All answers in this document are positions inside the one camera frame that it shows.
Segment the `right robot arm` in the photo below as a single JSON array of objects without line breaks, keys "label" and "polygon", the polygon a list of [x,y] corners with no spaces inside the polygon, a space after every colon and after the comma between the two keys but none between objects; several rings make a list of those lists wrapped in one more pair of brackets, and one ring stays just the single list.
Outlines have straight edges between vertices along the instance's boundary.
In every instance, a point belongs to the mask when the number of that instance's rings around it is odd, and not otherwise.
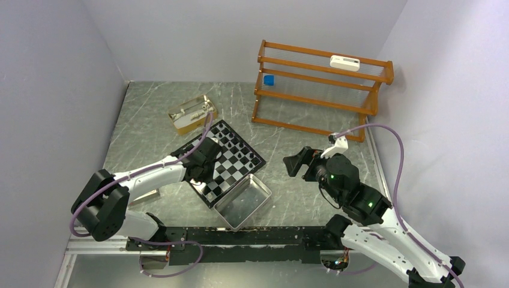
[{"label": "right robot arm", "polygon": [[324,241],[330,248],[345,246],[386,267],[409,287],[460,287],[457,279],[465,262],[433,248],[399,220],[393,204],[377,189],[360,181],[359,170],[343,154],[322,158],[309,146],[284,157],[290,177],[302,165],[306,182],[317,182],[344,214],[334,215],[325,226]]}]

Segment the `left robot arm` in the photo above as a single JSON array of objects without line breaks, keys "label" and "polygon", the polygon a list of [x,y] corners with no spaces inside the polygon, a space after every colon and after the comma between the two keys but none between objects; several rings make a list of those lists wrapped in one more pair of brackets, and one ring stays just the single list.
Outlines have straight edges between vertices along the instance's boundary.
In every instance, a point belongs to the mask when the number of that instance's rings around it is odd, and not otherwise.
[{"label": "left robot arm", "polygon": [[168,241],[166,226],[152,213],[130,210],[129,204],[169,184],[211,181],[220,153],[219,141],[205,137],[192,148],[139,169],[95,172],[71,206],[72,234],[81,236],[74,228],[78,221],[86,229],[83,236],[92,236],[98,242],[120,235],[140,239],[153,250],[161,248]]}]

